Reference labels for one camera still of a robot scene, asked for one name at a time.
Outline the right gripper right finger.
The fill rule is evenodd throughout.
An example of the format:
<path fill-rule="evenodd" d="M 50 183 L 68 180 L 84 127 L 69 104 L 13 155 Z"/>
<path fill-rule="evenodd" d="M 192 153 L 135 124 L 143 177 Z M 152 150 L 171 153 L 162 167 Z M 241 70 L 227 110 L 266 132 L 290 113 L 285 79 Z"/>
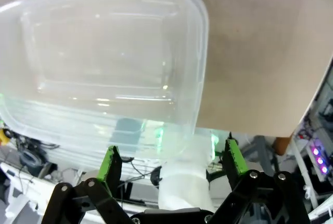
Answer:
<path fill-rule="evenodd" d="M 310 223 L 290 173 L 269 176 L 249 169 L 234 139 L 225 141 L 222 167 L 232 191 L 210 217 L 210 223 L 240 223 L 253 204 L 266 208 L 271 223 Z"/>

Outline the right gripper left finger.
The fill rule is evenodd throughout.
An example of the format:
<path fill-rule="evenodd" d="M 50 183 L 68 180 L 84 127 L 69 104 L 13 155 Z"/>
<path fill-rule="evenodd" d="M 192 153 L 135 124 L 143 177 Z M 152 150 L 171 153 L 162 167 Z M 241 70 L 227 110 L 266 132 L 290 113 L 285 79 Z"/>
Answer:
<path fill-rule="evenodd" d="M 75 187 L 64 182 L 54 187 L 43 223 L 80 223 L 90 210 L 96 210 L 105 223 L 130 223 L 130 217 L 114 198 L 121 169 L 119 150 L 110 146 L 96 177 Z"/>

